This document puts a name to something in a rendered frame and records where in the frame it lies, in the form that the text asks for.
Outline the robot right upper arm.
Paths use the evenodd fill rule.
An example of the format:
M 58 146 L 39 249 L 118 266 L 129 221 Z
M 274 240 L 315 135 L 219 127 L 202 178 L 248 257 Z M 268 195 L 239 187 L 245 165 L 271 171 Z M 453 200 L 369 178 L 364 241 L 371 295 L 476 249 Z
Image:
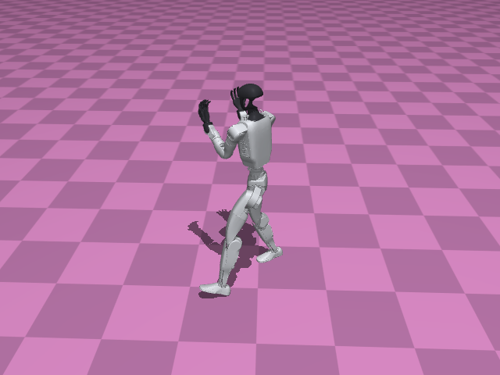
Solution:
M 271 120 L 271 127 L 272 127 L 272 125 L 273 125 L 273 123 L 274 123 L 274 121 L 275 121 L 276 117 L 275 117 L 273 114 L 271 114 L 270 112 L 264 111 L 264 113 L 266 113 L 266 114 L 270 117 L 270 120 Z

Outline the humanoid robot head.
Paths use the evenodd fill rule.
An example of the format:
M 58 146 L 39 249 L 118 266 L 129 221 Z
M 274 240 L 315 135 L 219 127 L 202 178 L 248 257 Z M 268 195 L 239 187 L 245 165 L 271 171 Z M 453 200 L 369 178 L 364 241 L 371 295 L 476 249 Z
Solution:
M 240 98 L 240 104 L 243 110 L 248 111 L 248 120 L 258 121 L 263 119 L 265 116 L 260 114 L 257 107 L 252 104 L 255 98 L 263 96 L 263 90 L 256 84 L 245 84 L 237 90 L 237 95 Z M 244 107 L 243 100 L 249 99 L 248 105 Z M 247 119 L 247 117 L 246 117 Z

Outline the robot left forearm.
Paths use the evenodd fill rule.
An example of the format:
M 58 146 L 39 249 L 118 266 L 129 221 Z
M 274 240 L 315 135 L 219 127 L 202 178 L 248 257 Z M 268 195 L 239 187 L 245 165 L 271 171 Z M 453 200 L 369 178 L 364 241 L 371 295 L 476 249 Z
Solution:
M 204 131 L 205 132 L 205 131 Z M 217 154 L 223 158 L 224 157 L 224 151 L 221 147 L 224 147 L 224 141 L 222 140 L 219 132 L 215 129 L 215 127 L 212 124 L 209 124 L 209 132 L 206 133 L 209 138 L 211 139 L 212 143 L 214 144 L 214 148 L 217 152 Z

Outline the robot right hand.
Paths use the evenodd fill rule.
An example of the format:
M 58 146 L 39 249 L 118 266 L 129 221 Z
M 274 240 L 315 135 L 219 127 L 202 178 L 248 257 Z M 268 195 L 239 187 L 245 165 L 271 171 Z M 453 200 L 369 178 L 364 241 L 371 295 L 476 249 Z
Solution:
M 239 87 L 237 87 L 237 90 L 239 89 Z M 241 107 L 241 104 L 240 104 L 240 98 L 236 95 L 236 88 L 234 88 L 234 96 L 233 96 L 233 91 L 230 91 L 230 95 L 232 97 L 232 100 L 233 100 L 233 103 L 234 103 L 234 106 L 237 108 L 237 116 L 238 118 L 240 119 L 240 111 L 243 111 L 242 107 Z M 235 98 L 235 99 L 234 99 Z M 243 100 L 243 103 L 244 103 L 244 106 L 245 106 L 245 101 L 246 101 L 246 98 Z M 246 110 L 245 110 L 246 111 Z M 247 112 L 247 111 L 246 111 Z M 248 115 L 248 114 L 247 114 Z

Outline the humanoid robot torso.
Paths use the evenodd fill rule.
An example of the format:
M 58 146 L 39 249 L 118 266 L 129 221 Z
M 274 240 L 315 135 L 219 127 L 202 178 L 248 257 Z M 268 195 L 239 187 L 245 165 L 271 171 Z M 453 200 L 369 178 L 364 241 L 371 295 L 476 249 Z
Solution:
M 261 110 L 261 109 L 260 109 Z M 237 124 L 243 123 L 248 131 L 245 136 L 237 143 L 241 161 L 244 166 L 248 166 L 248 189 L 256 186 L 262 189 L 261 196 L 267 189 L 267 174 L 263 166 L 270 161 L 272 151 L 272 129 L 270 117 L 262 112 L 259 113 L 265 117 L 258 121 L 248 120 L 244 116 Z

